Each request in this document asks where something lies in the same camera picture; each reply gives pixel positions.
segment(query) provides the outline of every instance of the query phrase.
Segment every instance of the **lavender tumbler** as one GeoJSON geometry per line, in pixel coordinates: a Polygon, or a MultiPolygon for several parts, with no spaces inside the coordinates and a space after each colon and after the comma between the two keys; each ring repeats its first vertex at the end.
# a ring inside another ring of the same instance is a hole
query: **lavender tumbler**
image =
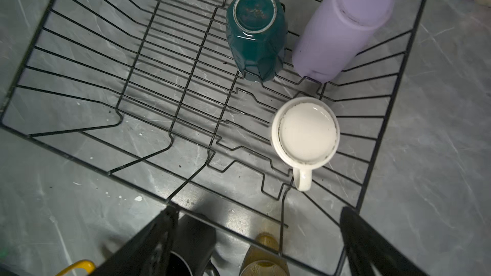
{"type": "Polygon", "coordinates": [[[323,0],[292,54],[297,73],[325,83],[390,18],[394,0],[323,0]]]}

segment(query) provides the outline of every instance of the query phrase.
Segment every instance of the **countertop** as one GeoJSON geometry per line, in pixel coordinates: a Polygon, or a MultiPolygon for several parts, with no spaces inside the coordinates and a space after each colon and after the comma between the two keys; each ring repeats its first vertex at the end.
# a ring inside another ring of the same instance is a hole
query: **countertop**
{"type": "MultiPolygon", "coordinates": [[[[0,0],[2,97],[47,1],[0,0]]],[[[361,209],[432,276],[491,274],[489,24],[489,8],[427,1],[361,209]]],[[[163,208],[9,132],[0,138],[0,262],[21,275],[100,264],[163,208]]],[[[240,258],[227,252],[248,246],[219,242],[216,264],[237,273],[240,258]]]]}

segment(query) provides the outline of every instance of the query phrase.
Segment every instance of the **white mug handle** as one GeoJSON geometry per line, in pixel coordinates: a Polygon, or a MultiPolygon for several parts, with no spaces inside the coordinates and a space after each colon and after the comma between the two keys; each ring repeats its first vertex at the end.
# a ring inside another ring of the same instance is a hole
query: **white mug handle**
{"type": "Polygon", "coordinates": [[[295,181],[297,190],[301,192],[310,190],[310,185],[312,184],[312,170],[293,168],[293,180],[295,181]]]}

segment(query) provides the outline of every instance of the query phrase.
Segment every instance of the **purple cup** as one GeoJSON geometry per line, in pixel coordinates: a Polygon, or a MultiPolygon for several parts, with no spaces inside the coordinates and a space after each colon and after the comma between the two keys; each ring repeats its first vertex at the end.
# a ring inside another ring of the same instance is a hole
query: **purple cup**
{"type": "Polygon", "coordinates": [[[394,0],[323,0],[292,54],[295,71],[325,83],[366,45],[390,18],[394,0]]]}

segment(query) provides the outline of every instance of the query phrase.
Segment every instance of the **teal cup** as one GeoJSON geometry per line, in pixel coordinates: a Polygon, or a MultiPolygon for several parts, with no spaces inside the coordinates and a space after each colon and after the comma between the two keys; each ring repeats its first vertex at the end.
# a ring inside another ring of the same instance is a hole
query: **teal cup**
{"type": "Polygon", "coordinates": [[[237,68],[265,82],[283,68],[287,24],[279,0],[233,0],[227,9],[227,41],[237,68]]]}

